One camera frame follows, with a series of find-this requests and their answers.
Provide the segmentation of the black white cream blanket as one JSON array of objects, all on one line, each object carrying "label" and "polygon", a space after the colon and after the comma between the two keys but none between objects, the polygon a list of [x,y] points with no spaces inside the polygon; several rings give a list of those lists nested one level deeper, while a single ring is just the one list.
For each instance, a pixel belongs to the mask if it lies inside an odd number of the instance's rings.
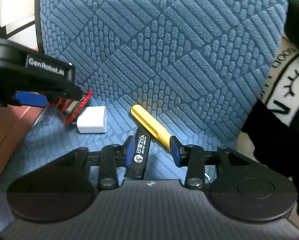
[{"label": "black white cream blanket", "polygon": [[237,149],[280,174],[299,178],[299,0],[288,0],[280,47]]}]

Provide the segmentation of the black lighter with print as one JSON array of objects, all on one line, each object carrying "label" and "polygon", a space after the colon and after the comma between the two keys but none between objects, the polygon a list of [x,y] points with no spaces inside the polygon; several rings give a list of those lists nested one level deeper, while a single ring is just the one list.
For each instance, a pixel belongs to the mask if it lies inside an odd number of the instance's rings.
[{"label": "black lighter with print", "polygon": [[134,137],[134,156],[130,165],[126,167],[125,177],[128,179],[143,179],[146,172],[152,136],[147,129],[138,127]]}]

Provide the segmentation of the blue textured sofa cushion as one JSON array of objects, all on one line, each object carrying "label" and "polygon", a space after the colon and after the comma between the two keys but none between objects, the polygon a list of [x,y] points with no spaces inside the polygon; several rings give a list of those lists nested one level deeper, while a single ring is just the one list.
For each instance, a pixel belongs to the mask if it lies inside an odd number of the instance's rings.
[{"label": "blue textured sofa cushion", "polygon": [[234,147],[260,96],[287,0],[39,0],[43,51],[72,63],[75,82],[107,109],[106,133],[80,134],[46,108],[0,176],[0,231],[14,220],[16,178],[80,146],[122,144],[139,104],[184,144]]}]

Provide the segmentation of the pink storage box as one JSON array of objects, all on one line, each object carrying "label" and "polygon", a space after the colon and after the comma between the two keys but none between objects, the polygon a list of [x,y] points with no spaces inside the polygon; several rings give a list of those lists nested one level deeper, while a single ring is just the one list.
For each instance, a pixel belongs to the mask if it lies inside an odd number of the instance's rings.
[{"label": "pink storage box", "polygon": [[30,106],[0,107],[0,176],[12,153],[42,112],[42,108]]}]

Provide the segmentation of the white black folding chair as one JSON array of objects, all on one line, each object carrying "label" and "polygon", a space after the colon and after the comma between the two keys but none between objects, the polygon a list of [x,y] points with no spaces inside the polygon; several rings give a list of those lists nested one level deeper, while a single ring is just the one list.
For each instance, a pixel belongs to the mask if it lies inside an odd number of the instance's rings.
[{"label": "white black folding chair", "polygon": [[43,51],[39,0],[0,0],[0,38]]}]

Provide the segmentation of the small white charger cube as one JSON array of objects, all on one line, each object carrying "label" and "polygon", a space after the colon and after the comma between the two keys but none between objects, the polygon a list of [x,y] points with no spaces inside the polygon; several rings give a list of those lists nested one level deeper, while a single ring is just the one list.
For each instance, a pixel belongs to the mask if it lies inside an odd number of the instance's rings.
[{"label": "small white charger cube", "polygon": [[89,106],[83,108],[71,124],[76,125],[81,134],[102,134],[107,130],[107,120],[105,106]]}]

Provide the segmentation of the yellow handled screwdriver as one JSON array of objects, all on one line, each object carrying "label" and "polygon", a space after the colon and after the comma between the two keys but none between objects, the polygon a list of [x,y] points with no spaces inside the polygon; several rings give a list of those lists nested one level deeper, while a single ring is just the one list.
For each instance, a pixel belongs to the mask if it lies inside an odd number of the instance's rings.
[{"label": "yellow handled screwdriver", "polygon": [[[130,113],[135,119],[153,135],[158,141],[161,142],[170,151],[170,137],[172,136],[168,130],[158,122],[148,111],[141,105],[133,105]],[[192,153],[197,153],[199,157],[203,156],[203,148],[197,145],[186,145],[190,148],[190,157]]]}]

